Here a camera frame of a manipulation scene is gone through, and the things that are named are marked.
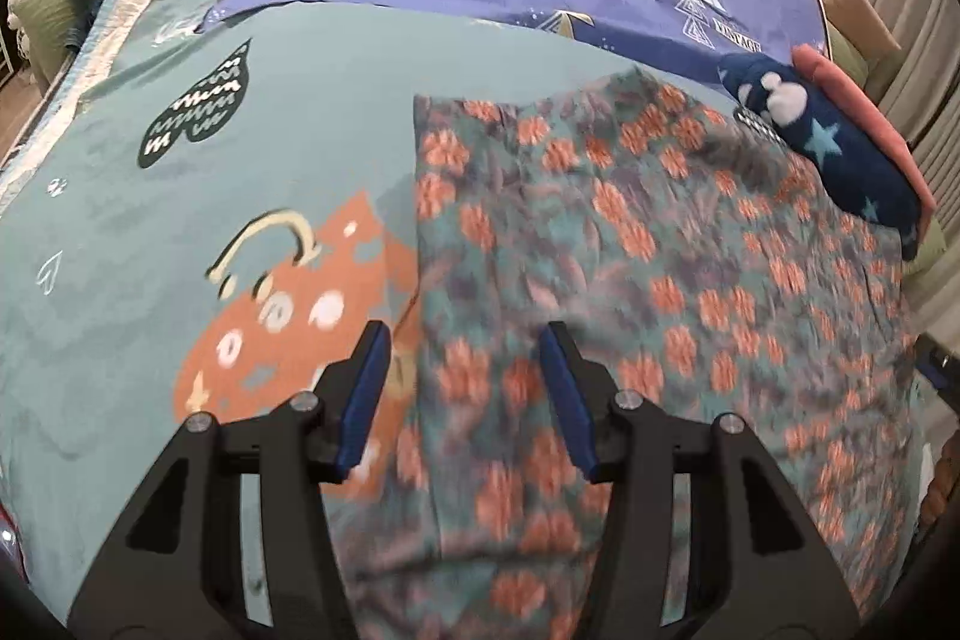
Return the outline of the tan pillow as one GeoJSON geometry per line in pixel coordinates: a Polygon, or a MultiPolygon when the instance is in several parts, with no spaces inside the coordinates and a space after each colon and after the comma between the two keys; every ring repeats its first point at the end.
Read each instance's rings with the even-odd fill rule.
{"type": "Polygon", "coordinates": [[[869,0],[823,0],[827,19],[866,60],[880,60],[898,52],[892,31],[869,0]]]}

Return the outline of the navy star fleece garment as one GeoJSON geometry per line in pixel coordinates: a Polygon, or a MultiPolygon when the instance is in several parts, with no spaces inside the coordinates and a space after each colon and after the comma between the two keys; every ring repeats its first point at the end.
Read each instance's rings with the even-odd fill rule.
{"type": "Polygon", "coordinates": [[[907,177],[794,65],[763,53],[724,55],[719,81],[742,107],[773,130],[817,169],[838,208],[900,234],[901,253],[916,259],[919,200],[907,177]]]}

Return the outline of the green cushion left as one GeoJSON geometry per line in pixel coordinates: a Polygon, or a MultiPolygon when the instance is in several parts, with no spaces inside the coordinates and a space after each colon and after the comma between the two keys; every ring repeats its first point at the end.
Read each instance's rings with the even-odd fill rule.
{"type": "Polygon", "coordinates": [[[16,14],[29,37],[29,63],[50,85],[67,58],[76,16],[71,0],[21,0],[16,14]]]}

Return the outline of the green pillow right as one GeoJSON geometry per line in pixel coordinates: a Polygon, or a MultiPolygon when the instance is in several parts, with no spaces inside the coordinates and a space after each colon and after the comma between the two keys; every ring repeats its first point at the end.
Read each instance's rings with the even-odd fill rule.
{"type": "Polygon", "coordinates": [[[841,32],[833,23],[828,25],[828,37],[830,37],[830,50],[832,51],[832,60],[846,73],[851,80],[860,88],[864,88],[869,78],[869,64],[866,58],[862,57],[861,52],[851,44],[843,32],[841,32]]]}

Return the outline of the striped grey curtain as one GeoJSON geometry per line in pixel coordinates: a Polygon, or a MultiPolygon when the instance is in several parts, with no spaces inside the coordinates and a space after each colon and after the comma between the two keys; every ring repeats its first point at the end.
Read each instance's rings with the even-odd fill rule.
{"type": "Polygon", "coordinates": [[[946,253],[908,284],[919,326],[958,346],[958,0],[875,0],[905,52],[880,108],[934,191],[946,253]]]}

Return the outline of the folded pink garment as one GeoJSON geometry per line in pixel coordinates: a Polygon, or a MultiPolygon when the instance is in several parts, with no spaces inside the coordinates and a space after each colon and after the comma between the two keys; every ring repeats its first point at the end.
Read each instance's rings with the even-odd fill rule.
{"type": "Polygon", "coordinates": [[[793,65],[804,80],[811,81],[835,104],[848,119],[861,128],[874,145],[907,177],[919,200],[919,239],[926,237],[935,211],[935,198],[924,181],[905,138],[890,124],[889,119],[866,96],[866,92],[851,78],[812,46],[802,44],[793,48],[793,65]]]}

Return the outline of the floral teal orange garment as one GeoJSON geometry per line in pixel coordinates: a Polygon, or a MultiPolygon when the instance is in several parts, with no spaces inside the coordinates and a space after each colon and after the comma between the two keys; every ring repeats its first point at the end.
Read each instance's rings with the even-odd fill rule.
{"type": "Polygon", "coordinates": [[[640,70],[527,106],[420,96],[415,401],[381,497],[331,515],[366,638],[565,638],[607,513],[556,431],[535,338],[666,413],[737,413],[862,612],[914,520],[895,230],[768,133],[640,70]]]}

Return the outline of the white plush toy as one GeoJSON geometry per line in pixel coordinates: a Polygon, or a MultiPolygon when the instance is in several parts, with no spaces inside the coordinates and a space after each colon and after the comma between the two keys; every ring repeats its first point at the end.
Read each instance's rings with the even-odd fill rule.
{"type": "Polygon", "coordinates": [[[18,49],[18,55],[20,55],[23,60],[28,60],[29,58],[29,37],[25,33],[25,28],[23,28],[23,21],[21,21],[20,16],[16,14],[16,7],[21,0],[7,0],[7,23],[8,27],[13,31],[14,39],[16,39],[16,48],[18,49]]]}

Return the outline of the teal printed bed cover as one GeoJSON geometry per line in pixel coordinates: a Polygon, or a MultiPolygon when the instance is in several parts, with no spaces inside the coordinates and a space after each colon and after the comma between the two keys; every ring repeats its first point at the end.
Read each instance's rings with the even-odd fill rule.
{"type": "Polygon", "coordinates": [[[417,97],[527,106],[640,70],[791,149],[721,88],[559,35],[311,3],[174,34],[203,2],[153,0],[3,211],[2,495],[55,614],[186,417],[267,413],[371,319],[391,376],[329,521],[381,497],[418,377],[417,97]]]}

